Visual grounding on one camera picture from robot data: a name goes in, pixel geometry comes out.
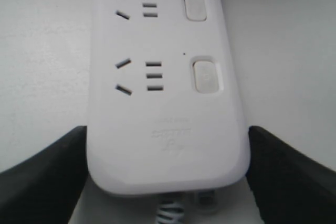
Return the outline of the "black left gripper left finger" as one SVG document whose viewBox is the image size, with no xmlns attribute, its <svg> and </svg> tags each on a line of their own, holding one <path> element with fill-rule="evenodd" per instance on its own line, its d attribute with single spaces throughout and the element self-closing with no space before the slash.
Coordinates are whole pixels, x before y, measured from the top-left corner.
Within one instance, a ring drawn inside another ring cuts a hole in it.
<svg viewBox="0 0 336 224">
<path fill-rule="evenodd" d="M 1 172 L 1 223 L 69 223 L 89 176 L 86 126 Z"/>
</svg>

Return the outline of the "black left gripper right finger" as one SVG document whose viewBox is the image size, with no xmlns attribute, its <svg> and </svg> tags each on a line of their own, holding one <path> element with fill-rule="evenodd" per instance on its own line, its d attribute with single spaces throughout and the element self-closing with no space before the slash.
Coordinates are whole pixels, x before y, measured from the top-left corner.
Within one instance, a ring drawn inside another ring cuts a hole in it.
<svg viewBox="0 0 336 224">
<path fill-rule="evenodd" d="M 263 223 L 335 223 L 335 171 L 260 126 L 246 174 Z"/>
</svg>

